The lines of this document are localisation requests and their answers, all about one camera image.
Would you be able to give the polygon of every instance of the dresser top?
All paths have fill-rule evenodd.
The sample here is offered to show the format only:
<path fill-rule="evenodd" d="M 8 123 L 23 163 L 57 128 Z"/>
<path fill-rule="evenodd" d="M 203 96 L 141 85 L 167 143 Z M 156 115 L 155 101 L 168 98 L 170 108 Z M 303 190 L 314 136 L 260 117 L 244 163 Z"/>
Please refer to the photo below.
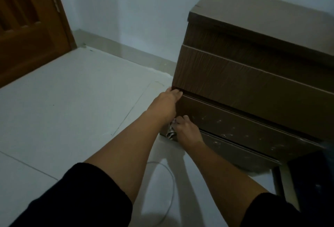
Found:
<path fill-rule="evenodd" d="M 271 37 L 271 46 L 290 43 L 334 55 L 334 17 L 328 13 L 281 0 L 200 0 L 190 11 L 189 21 L 191 15 L 214 20 L 214 25 L 220 22 L 221 28 L 240 37 L 257 35 L 257 42 Z"/>

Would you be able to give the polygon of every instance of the person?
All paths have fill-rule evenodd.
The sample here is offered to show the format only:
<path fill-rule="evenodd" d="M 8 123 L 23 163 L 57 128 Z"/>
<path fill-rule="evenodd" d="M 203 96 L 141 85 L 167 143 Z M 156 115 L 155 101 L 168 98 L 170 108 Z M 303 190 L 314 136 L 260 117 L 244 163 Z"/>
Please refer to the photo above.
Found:
<path fill-rule="evenodd" d="M 179 90 L 159 94 L 143 114 L 32 201 L 11 226 L 128 226 L 152 145 L 175 117 Z M 173 124 L 178 142 L 200 170 L 229 227 L 307 226 L 282 198 L 217 155 L 188 116 Z"/>

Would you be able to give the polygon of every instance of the black sleeve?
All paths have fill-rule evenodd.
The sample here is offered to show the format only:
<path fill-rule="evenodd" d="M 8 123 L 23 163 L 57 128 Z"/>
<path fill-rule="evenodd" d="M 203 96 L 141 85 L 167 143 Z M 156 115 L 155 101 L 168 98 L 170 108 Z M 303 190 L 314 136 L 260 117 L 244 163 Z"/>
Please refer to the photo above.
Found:
<path fill-rule="evenodd" d="M 293 205 L 271 193 L 258 195 L 248 207 L 240 227 L 311 226 Z"/>
<path fill-rule="evenodd" d="M 101 169 L 79 163 L 11 226 L 128 226 L 132 203 Z"/>

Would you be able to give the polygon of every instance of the door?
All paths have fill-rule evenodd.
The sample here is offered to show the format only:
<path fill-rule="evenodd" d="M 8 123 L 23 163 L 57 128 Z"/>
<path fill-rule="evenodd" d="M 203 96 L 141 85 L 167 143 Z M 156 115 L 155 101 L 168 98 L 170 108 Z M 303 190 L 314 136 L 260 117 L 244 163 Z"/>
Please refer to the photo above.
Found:
<path fill-rule="evenodd" d="M 55 0 L 0 0 L 0 87 L 70 50 Z"/>

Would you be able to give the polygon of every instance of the person's left hand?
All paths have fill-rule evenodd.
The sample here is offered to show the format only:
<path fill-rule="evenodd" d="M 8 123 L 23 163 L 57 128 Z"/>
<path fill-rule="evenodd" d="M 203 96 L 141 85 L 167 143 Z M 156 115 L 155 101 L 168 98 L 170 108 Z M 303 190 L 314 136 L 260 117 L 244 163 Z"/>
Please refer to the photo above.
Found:
<path fill-rule="evenodd" d="M 170 123 L 176 115 L 175 103 L 181 98 L 183 92 L 169 87 L 156 97 L 147 111 L 161 119 L 163 124 Z"/>

